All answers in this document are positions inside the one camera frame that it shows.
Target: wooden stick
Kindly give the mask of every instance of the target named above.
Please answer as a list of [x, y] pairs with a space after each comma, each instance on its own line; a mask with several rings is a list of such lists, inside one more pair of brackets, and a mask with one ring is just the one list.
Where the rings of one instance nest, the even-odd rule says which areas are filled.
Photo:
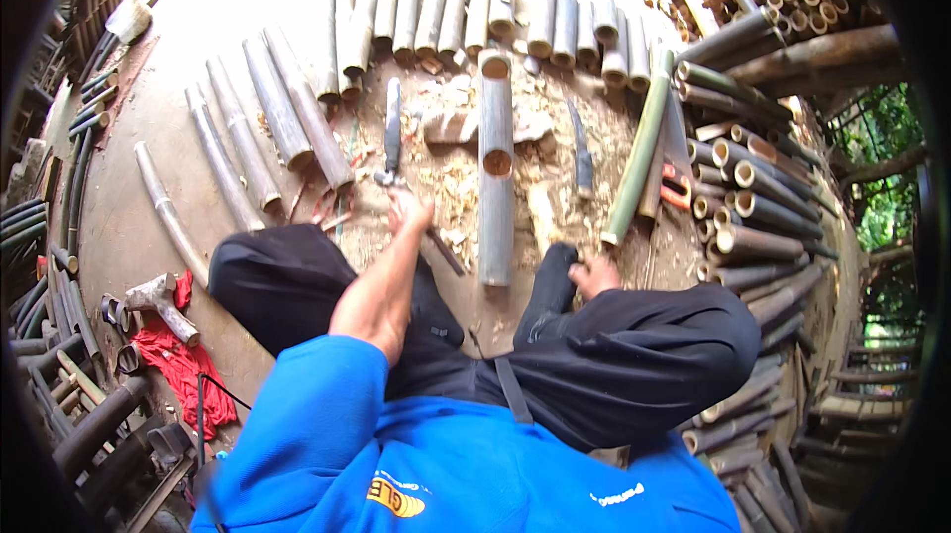
[[515, 190], [512, 70], [504, 53], [479, 54], [479, 280], [507, 286], [512, 275]]

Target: red cloth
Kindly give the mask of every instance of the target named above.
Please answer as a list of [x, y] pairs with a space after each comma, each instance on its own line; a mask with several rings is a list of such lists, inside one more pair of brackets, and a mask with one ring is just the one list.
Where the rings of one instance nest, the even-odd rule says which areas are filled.
[[[191, 271], [187, 270], [175, 282], [173, 298], [179, 310], [191, 300], [191, 281]], [[201, 343], [194, 348], [184, 345], [160, 318], [145, 325], [132, 341], [139, 346], [146, 364], [161, 371], [182, 405], [182, 418], [198, 431], [198, 374], [206, 373], [221, 382], [205, 346]], [[215, 426], [238, 419], [238, 414], [234, 402], [218, 386], [208, 380], [203, 381], [202, 386], [205, 389], [205, 439], [211, 440], [215, 437]]]

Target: hole in bamboo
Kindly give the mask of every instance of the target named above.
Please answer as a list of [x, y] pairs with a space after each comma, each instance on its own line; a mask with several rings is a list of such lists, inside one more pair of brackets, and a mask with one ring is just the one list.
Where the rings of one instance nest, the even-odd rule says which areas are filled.
[[482, 63], [482, 76], [490, 79], [509, 78], [509, 64], [502, 58], [489, 58]]
[[512, 157], [502, 149], [493, 149], [482, 158], [482, 168], [496, 178], [508, 178], [512, 174]]

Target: blue hoodie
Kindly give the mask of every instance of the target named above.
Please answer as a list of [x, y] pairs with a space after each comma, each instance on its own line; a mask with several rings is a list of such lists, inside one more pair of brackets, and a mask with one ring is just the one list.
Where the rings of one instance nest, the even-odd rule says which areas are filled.
[[[508, 408], [383, 401], [383, 353], [346, 336], [284, 350], [211, 496], [229, 531], [739, 531], [679, 437], [627, 471]], [[192, 530], [214, 531], [207, 503]]]

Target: workshop floor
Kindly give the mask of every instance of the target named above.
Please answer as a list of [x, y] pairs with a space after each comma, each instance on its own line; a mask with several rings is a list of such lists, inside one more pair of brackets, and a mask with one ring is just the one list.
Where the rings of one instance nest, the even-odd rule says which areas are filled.
[[[121, 297], [126, 289], [157, 274], [184, 270], [184, 263], [162, 229], [142, 186], [133, 145], [139, 140], [149, 144], [161, 180], [184, 225], [210, 257], [215, 246], [236, 227], [221, 199], [185, 107], [184, 87], [196, 80], [210, 96], [205, 60], [220, 54], [247, 116], [255, 118], [260, 108], [244, 63], [241, 42], [269, 21], [277, 20], [288, 34], [298, 58], [307, 60], [307, 36], [312, 31], [308, 24], [317, 22], [308, 16], [307, 3], [308, 0], [160, 0], [154, 9], [149, 34], [133, 48], [135, 53], [149, 40], [160, 37], [154, 41], [154, 49], [122, 102], [122, 111], [111, 135], [102, 141], [105, 149], [96, 151], [90, 162], [80, 234], [82, 289], [111, 371], [115, 350], [121, 341], [98, 315], [100, 296], [109, 292]], [[465, 73], [472, 75], [474, 70], [469, 68]], [[451, 73], [434, 76], [423, 70], [407, 72], [391, 62], [377, 64], [364, 83], [363, 102], [356, 110], [356, 136], [351, 136], [352, 111], [338, 111], [334, 118], [344, 148], [353, 155], [366, 154], [359, 166], [378, 168], [382, 165], [385, 83], [391, 76], [398, 76], [402, 82], [404, 110], [431, 106], [446, 95], [466, 96], [465, 90], [457, 89], [464, 81], [450, 84], [454, 76]], [[623, 106], [609, 104], [608, 99], [616, 99], [616, 95], [605, 98], [595, 94], [592, 89], [596, 88], [591, 87], [583, 75], [579, 77], [550, 75], [547, 70], [538, 78], [529, 77], [520, 63], [516, 65], [515, 104], [519, 110], [551, 113], [554, 145], [528, 144], [517, 148], [517, 272], [512, 287], [495, 292], [492, 298], [486, 297], [475, 277], [477, 179], [473, 153], [462, 148], [430, 151], [422, 143], [422, 132], [404, 145], [402, 170], [405, 176], [419, 193], [434, 198], [438, 226], [455, 230], [458, 254], [468, 262], [472, 272], [457, 278], [428, 244], [424, 245], [423, 254], [430, 259], [439, 289], [459, 323], [469, 328], [477, 338], [478, 349], [486, 356], [511, 348], [512, 334], [528, 300], [533, 270], [540, 260], [525, 203], [529, 184], [542, 179], [551, 182], [552, 198], [558, 203], [555, 206], [559, 228], [577, 243], [582, 254], [596, 254], [597, 235], [630, 151], [633, 125]], [[476, 103], [475, 90], [470, 91], [469, 96], [470, 103]], [[579, 204], [573, 195], [574, 134], [563, 103], [565, 98], [577, 102], [588, 127], [589, 146], [594, 155], [596, 199], [587, 204]], [[213, 97], [208, 99], [225, 146], [237, 162], [217, 104]], [[273, 151], [261, 127], [254, 126], [253, 120], [251, 124], [258, 131], [262, 150]], [[404, 130], [409, 124], [408, 118], [404, 118]], [[302, 179], [280, 166], [276, 155], [267, 159], [281, 189], [283, 214], [265, 220], [269, 225], [281, 225], [287, 221], [285, 215], [290, 211]], [[292, 218], [298, 223], [310, 218], [322, 188], [322, 175], [318, 170], [312, 168], [307, 176], [310, 183]], [[334, 237], [354, 267], [362, 270], [388, 238], [386, 226], [372, 211], [367, 211], [385, 209], [385, 196], [366, 178], [357, 183], [355, 193], [354, 218], [344, 223], [342, 233]], [[652, 246], [654, 273], [649, 287], [685, 289], [695, 283], [694, 268], [701, 255], [693, 221], [686, 212], [665, 207], [654, 231]], [[649, 248], [648, 230], [633, 228], [620, 255], [622, 274], [629, 287], [644, 288], [648, 284], [645, 267], [651, 254]], [[187, 316], [198, 325], [202, 341], [224, 384], [253, 404], [273, 359], [200, 289], [195, 291]], [[472, 355], [478, 354], [472, 338], [467, 338], [465, 349]], [[178, 404], [158, 373], [155, 390], [157, 407], [168, 408], [175, 417], [180, 417]], [[239, 417], [237, 424], [221, 430], [219, 444], [223, 447], [230, 447], [240, 432], [241, 420], [246, 417], [241, 408]]]

